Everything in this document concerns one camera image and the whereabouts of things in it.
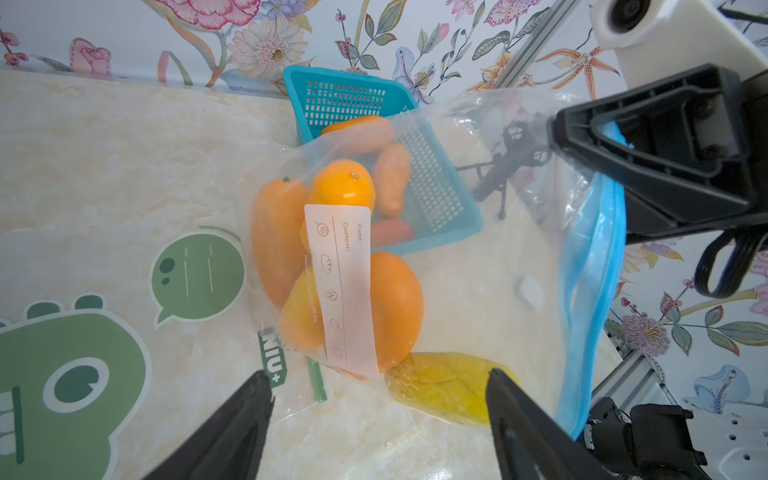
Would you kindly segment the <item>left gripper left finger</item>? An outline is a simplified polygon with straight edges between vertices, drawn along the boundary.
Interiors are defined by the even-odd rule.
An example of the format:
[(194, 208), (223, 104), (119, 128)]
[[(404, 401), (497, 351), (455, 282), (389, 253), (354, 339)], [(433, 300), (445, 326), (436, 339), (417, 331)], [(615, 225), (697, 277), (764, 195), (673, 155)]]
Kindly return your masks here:
[(254, 479), (274, 408), (259, 370), (232, 394), (148, 479)]

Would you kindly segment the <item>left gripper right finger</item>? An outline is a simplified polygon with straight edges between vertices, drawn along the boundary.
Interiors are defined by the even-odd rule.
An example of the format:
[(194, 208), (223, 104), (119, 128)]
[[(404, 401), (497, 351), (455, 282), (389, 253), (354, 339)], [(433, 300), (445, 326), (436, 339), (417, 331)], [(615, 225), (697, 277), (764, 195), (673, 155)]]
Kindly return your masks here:
[(501, 369), (490, 371), (486, 404), (503, 479), (611, 477)]

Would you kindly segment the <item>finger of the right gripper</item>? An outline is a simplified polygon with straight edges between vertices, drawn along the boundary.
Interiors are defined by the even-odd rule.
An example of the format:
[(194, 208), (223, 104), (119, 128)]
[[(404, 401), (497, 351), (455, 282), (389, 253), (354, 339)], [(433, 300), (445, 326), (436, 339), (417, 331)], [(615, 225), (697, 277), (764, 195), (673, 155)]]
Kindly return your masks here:
[(626, 240), (767, 224), (767, 74), (706, 64), (559, 111), (552, 142), (624, 188)]

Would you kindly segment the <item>yellow-green mango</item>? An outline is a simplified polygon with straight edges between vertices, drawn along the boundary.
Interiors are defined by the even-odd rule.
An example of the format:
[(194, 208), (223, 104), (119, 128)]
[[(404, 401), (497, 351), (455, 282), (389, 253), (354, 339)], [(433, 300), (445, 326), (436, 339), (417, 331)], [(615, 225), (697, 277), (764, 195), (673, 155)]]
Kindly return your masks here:
[(379, 366), (388, 393), (396, 401), (442, 420), (470, 426), (490, 424), (486, 388), (490, 373), (504, 365), (457, 352), (410, 353), (399, 363)]

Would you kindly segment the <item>large orange mango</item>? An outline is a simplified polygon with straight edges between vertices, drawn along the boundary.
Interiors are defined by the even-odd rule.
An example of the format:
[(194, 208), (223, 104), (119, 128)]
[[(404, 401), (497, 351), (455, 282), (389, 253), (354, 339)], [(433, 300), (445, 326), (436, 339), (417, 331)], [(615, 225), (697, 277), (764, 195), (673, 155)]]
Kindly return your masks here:
[(413, 350), (424, 318), (424, 297), (418, 277), (400, 257), (377, 252), (370, 266), (376, 356), (384, 373)]

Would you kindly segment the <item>clear blue-zip bag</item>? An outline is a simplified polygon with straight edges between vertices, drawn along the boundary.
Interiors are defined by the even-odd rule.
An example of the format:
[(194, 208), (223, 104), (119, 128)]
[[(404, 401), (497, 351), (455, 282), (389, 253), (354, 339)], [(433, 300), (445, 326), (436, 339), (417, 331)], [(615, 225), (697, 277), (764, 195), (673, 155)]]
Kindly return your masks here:
[(390, 396), (376, 356), (370, 258), (394, 254), (414, 271), (424, 297), (421, 332), (410, 353), (457, 352), (504, 365), (560, 428), (579, 435), (607, 316), (596, 312), (596, 284), (606, 276), (599, 259), (588, 268), (575, 264), (566, 219), (585, 179), (551, 147), (548, 125), (558, 111), (582, 103), (571, 93), (517, 88), (417, 109), (456, 167), (490, 161), (503, 149), (503, 129), (513, 121), (527, 124), (552, 158), (509, 180), (504, 220), (497, 217), (501, 193), (477, 202), (477, 173), (459, 172), (481, 214), (481, 230), (411, 254), (373, 250), (367, 207), (306, 203), (304, 270), (281, 309), (267, 297), (253, 258), (251, 206), (259, 190), (278, 178), (298, 180), (309, 191), (319, 171), (310, 170), (309, 144), (258, 143), (234, 165), (233, 176), (249, 243), (249, 280), (266, 322), (290, 349)]

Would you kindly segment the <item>teal plastic basket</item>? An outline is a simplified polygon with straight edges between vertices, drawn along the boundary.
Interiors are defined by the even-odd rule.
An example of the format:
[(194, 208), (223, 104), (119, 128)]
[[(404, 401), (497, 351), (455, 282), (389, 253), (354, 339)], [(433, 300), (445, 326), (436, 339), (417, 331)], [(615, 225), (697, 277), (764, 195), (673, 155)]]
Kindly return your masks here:
[(482, 217), (406, 88), (392, 80), (291, 66), (283, 74), (310, 170), (351, 160), (373, 181), (371, 245), (397, 255), (458, 242)]

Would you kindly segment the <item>clear green-zip bag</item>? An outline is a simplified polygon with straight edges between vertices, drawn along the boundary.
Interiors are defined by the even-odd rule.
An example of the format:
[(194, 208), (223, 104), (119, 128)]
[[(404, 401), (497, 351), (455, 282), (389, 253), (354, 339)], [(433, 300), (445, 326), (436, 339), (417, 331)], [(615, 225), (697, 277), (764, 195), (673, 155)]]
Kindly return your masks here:
[(259, 370), (273, 422), (327, 398), (257, 318), (233, 232), (2, 235), (3, 478), (141, 478)]

